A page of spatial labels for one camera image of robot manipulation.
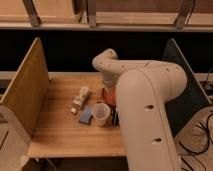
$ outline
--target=wooden block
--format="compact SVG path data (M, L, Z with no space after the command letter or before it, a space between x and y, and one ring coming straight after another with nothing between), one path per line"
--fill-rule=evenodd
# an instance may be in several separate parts
M0 101L0 113L29 144L49 77L40 39L36 38Z

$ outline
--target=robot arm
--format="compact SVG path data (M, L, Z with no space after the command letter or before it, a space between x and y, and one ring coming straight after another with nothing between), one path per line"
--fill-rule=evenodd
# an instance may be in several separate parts
M117 60L111 49L95 57L93 66L102 73L104 84L116 84L129 169L181 170L164 104L185 89L183 69L168 62Z

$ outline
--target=paper cup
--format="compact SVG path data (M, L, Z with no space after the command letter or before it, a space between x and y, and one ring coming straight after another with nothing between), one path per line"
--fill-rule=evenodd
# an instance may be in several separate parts
M104 126L110 116L110 107L105 103L97 103L92 108L92 116L97 126Z

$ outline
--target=black cable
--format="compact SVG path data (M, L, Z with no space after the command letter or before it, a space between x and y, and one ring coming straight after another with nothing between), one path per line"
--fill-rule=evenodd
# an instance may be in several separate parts
M206 171L206 167L205 165L196 157L196 156L193 156L191 155L198 163L200 163L200 165L204 168L204 171Z
M206 143L205 143L202 151L200 151L200 152L192 151L192 150L188 149L186 146L184 146L181 142L179 142L180 146L188 153L188 154L180 154L180 155L188 155L188 156L193 157L204 168L205 171L207 170L206 167L205 167L205 165L196 157L196 155L200 155L200 154L205 153L209 149L210 143L213 144L213 140L212 140L212 137L211 137L211 131L210 131L210 128L209 128L209 122L210 122L211 117L213 117L213 111L210 111L210 114L208 115L205 123L204 122L199 122L198 125L196 125L196 127L200 128L201 130L203 130L205 132L205 135L207 137L207 141L206 141ZM184 158L181 157L181 159L183 160L183 162L188 167L190 166L184 160Z
M190 171L194 171L194 169L192 168L192 166L183 157L181 157L181 160L188 166L188 168L190 169Z
M2 149L2 147L3 147L3 145L4 145L5 140L6 140L7 136L8 136L8 134L9 134L9 130L7 130L5 136L4 136L4 138L3 138L3 140L2 140L2 142L1 142L1 144L0 144L0 150Z
M206 137L207 137L207 141L203 147L203 149L201 151L192 151L190 150L189 148L187 148L182 142L179 142L180 146L185 150L187 151L189 154L192 154L192 155L200 155L200 154L203 154L205 153L208 149L209 149L209 146L210 146L210 142L213 144L213 141L212 141L212 138L211 138L211 134L210 134L210 129L209 129L209 120L210 118L213 116L213 113L211 113L207 119L206 119L206 123L204 125L204 123L202 122L199 122L200 125L196 125L196 127L202 129L205 134L206 134Z
M179 142L179 144L180 144L180 146L181 146L185 151L187 151L189 154L192 154L192 155L200 155L200 154L205 153L205 152L208 150L209 144L210 144L209 141L210 141L210 140L209 140L209 137L207 136L207 141L206 141L206 143L205 143L205 145L204 145L202 151L192 151L192 150L190 150L189 148L187 148L182 142Z
M194 155L192 155L192 154L179 154L180 156L190 156L190 157L193 157L203 168L204 168L204 171L206 171L206 167L205 167L205 165L196 157L196 156L194 156Z
M185 169L185 168L183 168L183 167L182 167L181 169L182 169L182 170L185 170L185 171L190 171L190 170L188 170L188 169Z

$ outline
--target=gray floor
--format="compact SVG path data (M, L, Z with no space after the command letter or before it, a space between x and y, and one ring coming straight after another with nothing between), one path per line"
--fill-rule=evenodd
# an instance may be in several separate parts
M8 135L0 149L0 170L20 171L20 159L26 154L27 146L8 123L0 123L0 144L8 130Z

